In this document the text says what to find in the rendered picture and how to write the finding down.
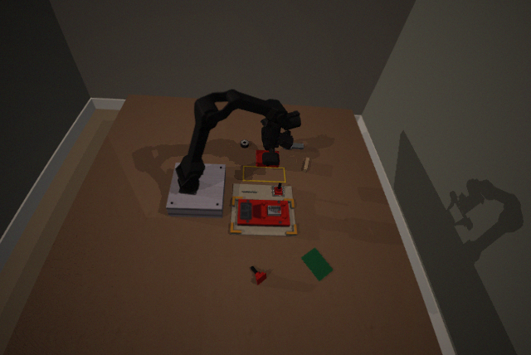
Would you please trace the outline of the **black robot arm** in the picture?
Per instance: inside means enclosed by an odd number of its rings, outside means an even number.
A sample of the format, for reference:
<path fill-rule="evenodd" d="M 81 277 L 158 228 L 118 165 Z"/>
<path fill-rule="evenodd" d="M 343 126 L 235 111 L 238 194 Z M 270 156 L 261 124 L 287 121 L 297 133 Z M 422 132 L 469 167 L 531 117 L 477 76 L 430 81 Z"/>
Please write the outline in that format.
<path fill-rule="evenodd" d="M 214 103 L 217 101 L 228 101 L 228 103 L 218 110 Z M 262 100 L 235 90 L 206 95 L 195 102 L 196 124 L 188 155 L 184 156 L 182 162 L 175 168 L 180 194 L 197 195 L 200 186 L 199 178 L 205 169 L 202 153 L 209 131 L 235 109 L 264 115 L 265 118 L 261 120 L 261 123 L 265 127 L 265 133 L 271 137 L 280 135 L 280 140 L 276 145 L 286 149 L 290 149 L 293 145 L 294 139 L 288 129 L 301 126 L 298 110 L 288 113 L 278 100 Z M 281 133 L 281 128 L 286 131 Z"/>

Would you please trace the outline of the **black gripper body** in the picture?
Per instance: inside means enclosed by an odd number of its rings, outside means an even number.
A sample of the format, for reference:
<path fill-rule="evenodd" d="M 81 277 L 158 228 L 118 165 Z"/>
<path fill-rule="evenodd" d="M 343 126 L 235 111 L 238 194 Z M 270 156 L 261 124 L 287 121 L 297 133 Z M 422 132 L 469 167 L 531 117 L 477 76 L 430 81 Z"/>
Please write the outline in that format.
<path fill-rule="evenodd" d="M 280 135 L 276 137 L 271 137 L 266 134 L 265 127 L 261 128 L 261 135 L 263 135 L 263 147 L 269 149 L 269 153 L 265 152 L 262 154 L 262 163 L 264 165 L 279 165 L 280 157 L 279 154 L 275 152 L 275 148 L 278 148 L 277 141 L 280 140 Z"/>

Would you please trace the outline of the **dark green flat rectangle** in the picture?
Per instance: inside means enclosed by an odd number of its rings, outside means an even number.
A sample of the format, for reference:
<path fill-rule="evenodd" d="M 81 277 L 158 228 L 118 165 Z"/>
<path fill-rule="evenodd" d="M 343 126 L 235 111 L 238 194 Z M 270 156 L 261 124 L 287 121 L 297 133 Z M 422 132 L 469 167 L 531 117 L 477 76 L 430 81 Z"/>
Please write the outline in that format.
<path fill-rule="evenodd" d="M 324 257 L 317 251 L 316 248 L 313 248 L 305 255 L 300 257 L 302 261 L 308 266 L 308 268 L 313 272 L 318 281 L 322 280 L 326 275 L 328 275 L 333 269 L 330 267 L 329 263 L 324 259 Z"/>

